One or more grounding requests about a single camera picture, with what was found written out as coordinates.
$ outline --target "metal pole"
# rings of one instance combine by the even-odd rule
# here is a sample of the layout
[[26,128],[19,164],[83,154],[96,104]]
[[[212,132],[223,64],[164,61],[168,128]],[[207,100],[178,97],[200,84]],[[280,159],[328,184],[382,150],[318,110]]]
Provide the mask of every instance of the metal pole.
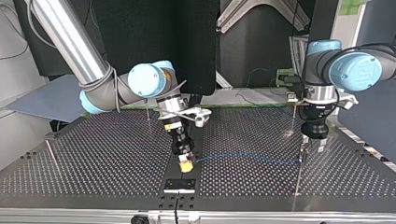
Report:
[[104,77],[108,65],[68,0],[32,1],[35,15],[78,81],[88,84]]

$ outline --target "robotic arm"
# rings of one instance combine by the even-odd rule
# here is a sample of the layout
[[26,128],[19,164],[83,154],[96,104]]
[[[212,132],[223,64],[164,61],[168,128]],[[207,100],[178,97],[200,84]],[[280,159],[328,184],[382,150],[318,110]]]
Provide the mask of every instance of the robotic arm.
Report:
[[341,50],[339,40],[321,40],[308,46],[304,70],[304,142],[320,140],[326,145],[326,118],[343,106],[337,90],[365,91],[378,81],[396,76],[396,50],[392,45],[372,44]]
[[211,111],[188,108],[179,90],[185,82],[177,84],[173,65],[168,61],[141,63],[128,74],[118,76],[98,53],[68,0],[26,1],[28,17],[31,13],[36,15],[54,47],[76,75],[82,88],[79,98],[85,110],[93,114],[113,109],[120,111],[122,105],[155,98],[164,128],[172,136],[172,151],[179,159],[181,171],[189,172],[194,144],[187,131],[188,119],[197,127],[203,127]]

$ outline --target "light blue joint cover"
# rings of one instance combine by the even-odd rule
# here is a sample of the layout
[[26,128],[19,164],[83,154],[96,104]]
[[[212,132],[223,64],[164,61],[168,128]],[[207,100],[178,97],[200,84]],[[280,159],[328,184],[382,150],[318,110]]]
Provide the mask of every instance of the light blue joint cover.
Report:
[[327,51],[327,50],[335,50],[335,49],[341,49],[341,41],[339,40],[314,41],[309,44],[308,52],[306,55],[308,56],[314,53]]
[[81,101],[81,105],[82,107],[84,107],[84,109],[91,113],[91,114],[101,114],[101,113],[106,113],[108,111],[99,109],[98,107],[96,107],[95,105],[93,105],[91,103],[90,100],[88,100],[87,94],[85,91],[81,91],[79,93],[79,100]]
[[128,74],[129,87],[134,94],[144,98],[159,95],[167,81],[162,69],[172,74],[175,73],[173,65],[168,61],[136,65]]
[[364,52],[349,52],[334,60],[329,69],[332,84],[347,91],[365,91],[374,86],[381,74],[381,62]]

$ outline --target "metal table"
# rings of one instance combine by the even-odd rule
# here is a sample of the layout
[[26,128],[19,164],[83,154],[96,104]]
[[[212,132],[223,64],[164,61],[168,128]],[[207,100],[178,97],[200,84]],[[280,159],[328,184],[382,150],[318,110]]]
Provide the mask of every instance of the metal table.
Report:
[[[324,152],[315,151],[316,143],[309,149],[295,196],[299,164],[292,161],[302,121],[292,118],[292,110],[212,111],[203,129],[191,129],[203,160],[184,175],[156,112],[150,120],[144,110],[129,110],[76,121],[49,147],[43,143],[0,172],[0,223],[59,216],[109,223],[136,214],[161,214],[164,223],[174,221],[175,211],[181,220],[201,212],[201,222],[396,223],[390,215],[396,214],[396,174],[336,127]],[[166,180],[176,178],[194,179],[195,193],[164,194]]]

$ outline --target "blue cable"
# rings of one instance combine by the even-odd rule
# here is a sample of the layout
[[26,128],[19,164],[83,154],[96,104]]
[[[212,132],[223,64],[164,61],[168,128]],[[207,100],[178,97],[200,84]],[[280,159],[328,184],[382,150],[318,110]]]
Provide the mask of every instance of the blue cable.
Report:
[[224,158],[224,157],[231,157],[231,156],[249,156],[249,157],[253,157],[254,159],[263,161],[263,162],[270,162],[270,163],[277,164],[277,165],[290,165],[290,164],[296,164],[299,162],[299,160],[297,158],[294,160],[286,160],[286,161],[275,160],[275,159],[271,159],[267,156],[264,156],[262,154],[259,154],[256,152],[249,152],[249,151],[233,151],[233,152],[211,154],[211,155],[202,157],[201,159],[197,159],[197,160],[195,160],[195,162],[202,162],[202,161],[219,159],[219,158]]

